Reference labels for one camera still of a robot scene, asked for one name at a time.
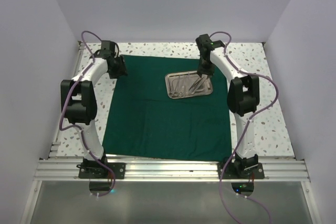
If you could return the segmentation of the steel instrument tray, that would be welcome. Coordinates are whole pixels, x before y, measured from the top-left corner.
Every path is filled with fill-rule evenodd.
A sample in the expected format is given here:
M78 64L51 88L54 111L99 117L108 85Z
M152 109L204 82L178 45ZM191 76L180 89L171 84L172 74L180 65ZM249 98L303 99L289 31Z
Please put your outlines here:
M196 71L176 72L165 76L168 97L171 99L184 99L210 95L213 85L210 77Z

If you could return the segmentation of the steel scissors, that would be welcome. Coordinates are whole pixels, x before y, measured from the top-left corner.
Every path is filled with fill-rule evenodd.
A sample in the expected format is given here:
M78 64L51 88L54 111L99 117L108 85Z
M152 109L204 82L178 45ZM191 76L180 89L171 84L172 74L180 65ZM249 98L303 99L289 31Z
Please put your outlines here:
M169 79L169 96L171 98L175 98L178 96L179 94L178 88L180 86L180 80L181 80L180 76Z
M174 93L173 93L173 98L181 98L183 96L182 93L182 87L184 84L184 77L183 76L179 76L179 79L177 81Z

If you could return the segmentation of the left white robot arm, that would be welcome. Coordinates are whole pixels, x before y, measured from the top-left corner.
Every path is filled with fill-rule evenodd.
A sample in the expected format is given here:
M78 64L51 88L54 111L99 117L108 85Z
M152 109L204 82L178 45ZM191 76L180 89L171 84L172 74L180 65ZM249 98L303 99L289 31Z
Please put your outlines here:
M103 40L100 49L92 53L84 69L60 84L59 129L65 131L74 128L79 132L85 150L84 159L95 161L90 171L97 178L104 178L109 172L109 165L103 161L105 151L95 125L98 105L94 87L104 74L108 74L110 79L128 75L124 57L114 41Z

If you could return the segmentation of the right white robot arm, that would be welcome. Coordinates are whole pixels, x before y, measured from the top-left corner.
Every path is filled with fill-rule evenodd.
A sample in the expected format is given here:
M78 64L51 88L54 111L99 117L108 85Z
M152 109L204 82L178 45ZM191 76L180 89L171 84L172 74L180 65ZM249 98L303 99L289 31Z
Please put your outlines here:
M260 103L259 78L243 69L227 56L220 56L219 49L226 48L220 40L212 41L208 34L196 38L199 50L197 74L211 78L218 68L229 81L227 105L236 121L237 145L232 156L219 166L219 171L228 176L249 178L258 169L259 158L255 149L255 133L252 119L246 118L257 111Z

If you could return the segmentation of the left aluminium side rail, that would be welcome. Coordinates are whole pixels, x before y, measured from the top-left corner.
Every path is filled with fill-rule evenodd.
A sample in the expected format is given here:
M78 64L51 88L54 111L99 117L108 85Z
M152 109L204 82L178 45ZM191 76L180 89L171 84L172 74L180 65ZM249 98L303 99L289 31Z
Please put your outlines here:
M72 71L71 77L68 78L65 81L62 81L62 84L68 84L67 87L61 86L61 115L58 122L57 129L53 136L53 142L51 144L51 148L48 154L48 159L57 159L58 158L58 149L59 147L63 145L67 145L67 143L64 143L66 140L71 139L74 132L76 130L73 130L73 125L68 122L66 119L66 109L68 108L68 105L70 104L70 96L72 91L72 86L75 83L73 80L73 77L75 77L81 70L81 59L84 49L84 45L82 41L78 42L79 48L76 56L75 66Z

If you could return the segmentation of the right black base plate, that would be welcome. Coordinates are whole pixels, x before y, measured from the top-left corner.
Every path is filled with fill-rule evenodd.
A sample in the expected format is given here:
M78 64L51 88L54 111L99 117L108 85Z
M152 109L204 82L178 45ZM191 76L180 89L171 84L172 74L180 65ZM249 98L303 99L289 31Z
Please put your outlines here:
M257 166L250 169L240 169L238 165L235 165L233 162L230 162L225 168L224 174L222 171L224 168L225 162L217 163L217 173L218 178L222 179L264 179L265 173L262 163L258 163Z

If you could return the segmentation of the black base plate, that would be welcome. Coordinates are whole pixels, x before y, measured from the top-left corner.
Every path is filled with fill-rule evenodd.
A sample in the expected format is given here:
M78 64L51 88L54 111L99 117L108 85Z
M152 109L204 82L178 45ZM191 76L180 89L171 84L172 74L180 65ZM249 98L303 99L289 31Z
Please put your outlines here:
M238 165L235 165L233 162L230 162L225 168L224 174L222 171L224 168L225 162L217 163L217 173L218 178L222 179L264 179L265 173L262 163L258 163L257 166L250 169L240 169Z
M78 177L80 179L124 179L126 164L125 163L108 163L106 164L114 174L109 175L109 170L102 167L96 162L89 162L89 164L78 164L76 167L79 169Z

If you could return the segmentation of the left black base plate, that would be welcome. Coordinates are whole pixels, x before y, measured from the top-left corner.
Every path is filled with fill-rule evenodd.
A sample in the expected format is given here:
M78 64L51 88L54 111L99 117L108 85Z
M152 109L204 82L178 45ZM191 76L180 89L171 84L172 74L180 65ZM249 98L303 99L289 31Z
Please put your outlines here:
M108 163L106 164L114 174L109 175L109 170L102 167L96 162L89 162L89 164L78 164L76 167L79 169L78 177L80 179L124 179L126 164L125 163Z

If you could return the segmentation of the aluminium front rail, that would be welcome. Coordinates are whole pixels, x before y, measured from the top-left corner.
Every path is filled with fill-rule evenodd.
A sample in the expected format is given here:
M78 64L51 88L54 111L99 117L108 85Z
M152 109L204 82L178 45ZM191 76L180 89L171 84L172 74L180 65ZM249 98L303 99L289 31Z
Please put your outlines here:
M86 175L79 167L80 159L50 159L40 161L34 180L39 181L103 181L101 174ZM131 157L109 159L115 178L125 182L216 182L219 178L231 182L308 182L310 180L304 161L288 158L265 158L254 169L238 176L222 172L216 162L173 161Z

